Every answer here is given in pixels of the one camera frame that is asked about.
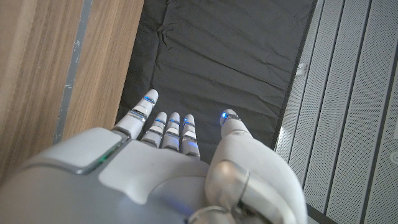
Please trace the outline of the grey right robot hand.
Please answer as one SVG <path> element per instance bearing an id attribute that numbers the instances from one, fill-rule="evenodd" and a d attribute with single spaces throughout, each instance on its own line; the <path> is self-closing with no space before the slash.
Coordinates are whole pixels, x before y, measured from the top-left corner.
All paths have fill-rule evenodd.
<path id="1" fill-rule="evenodd" d="M 113 129 L 92 128 L 29 159 L 1 186 L 2 223 L 306 223 L 293 170 L 233 110 L 200 158 L 190 114 L 159 113 L 148 91 Z"/>

